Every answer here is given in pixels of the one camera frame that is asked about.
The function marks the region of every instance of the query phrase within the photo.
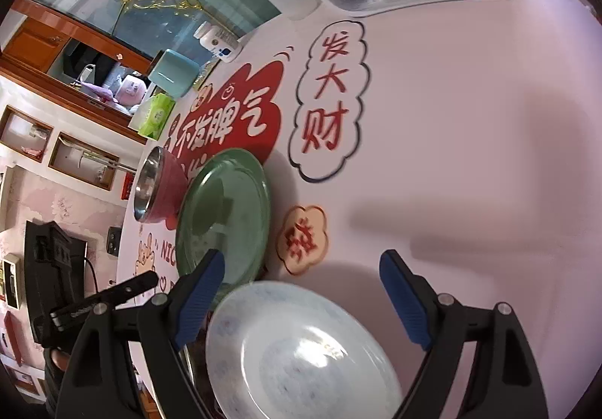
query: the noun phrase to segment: green plate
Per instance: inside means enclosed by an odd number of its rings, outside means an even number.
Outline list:
[[[184,198],[176,232],[178,273],[191,273],[209,249],[220,250],[226,275],[215,307],[255,279],[269,230],[270,194],[260,162],[244,149],[224,150],[207,162]]]

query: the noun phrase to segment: wall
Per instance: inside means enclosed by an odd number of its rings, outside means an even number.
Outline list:
[[[123,207],[94,199],[17,167],[9,194],[7,230],[0,233],[0,257],[12,253],[23,258],[26,221],[54,220],[69,234],[88,241],[88,258],[94,265],[99,288],[104,289],[109,286],[109,280],[115,280],[117,271],[117,259],[105,251],[106,232],[110,226],[121,226],[124,214]],[[87,295],[94,293],[88,268],[85,268],[85,291]],[[10,309],[19,348],[25,364],[41,369],[44,365],[42,349],[33,341],[25,295],[20,297],[23,302],[20,310]]]
[[[51,169],[48,167],[48,163],[53,147],[58,142],[60,132],[69,134],[83,142],[114,154],[119,157],[122,164],[132,167],[138,166],[144,147],[142,144],[83,118],[0,76],[0,112],[4,111],[6,105],[11,105],[17,110],[21,110],[31,117],[52,126],[53,131],[41,163],[29,159],[6,146],[0,145],[0,156],[4,158],[5,164],[16,164],[28,171],[67,188],[80,191],[90,197],[124,207],[127,205],[127,200],[121,200],[121,190],[125,178],[124,172],[117,171],[115,173],[112,189],[111,191],[107,191]]]
[[[19,30],[19,27],[26,18],[27,15],[14,10],[8,10],[4,21],[0,24],[0,49],[4,50],[4,47],[6,47],[14,33]]]

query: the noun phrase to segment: cream colored sticker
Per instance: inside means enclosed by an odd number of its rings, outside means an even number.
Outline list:
[[[152,250],[152,242],[152,234],[149,234],[146,244],[142,244],[142,241],[138,244],[138,259],[136,260],[134,270],[135,276],[155,270],[155,252]]]
[[[276,253],[291,275],[300,275],[324,259],[328,251],[326,214],[315,205],[294,206],[284,217]]]

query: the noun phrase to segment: wooden shelf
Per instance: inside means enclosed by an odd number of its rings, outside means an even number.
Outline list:
[[[41,162],[44,157],[51,133],[51,126],[10,105],[0,119],[0,143],[36,162]],[[39,151],[39,154],[26,152],[24,148]]]
[[[56,139],[48,166],[64,175],[110,191],[115,169],[85,157],[84,153],[99,156],[106,161],[119,162],[117,156],[61,132]],[[103,174],[99,177],[100,170],[103,170]]]

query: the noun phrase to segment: round table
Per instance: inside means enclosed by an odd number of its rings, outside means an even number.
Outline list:
[[[465,305],[510,302],[550,417],[564,418],[602,362],[602,28],[577,0],[332,13],[251,33],[178,101],[159,145],[190,179],[228,147],[262,162],[268,277],[354,315],[404,391],[423,354],[379,281],[390,248]],[[155,291],[169,291],[174,242],[164,223],[136,222],[130,198],[118,280],[155,269]],[[140,347],[132,358],[150,385]],[[471,361],[465,353],[444,417]]]

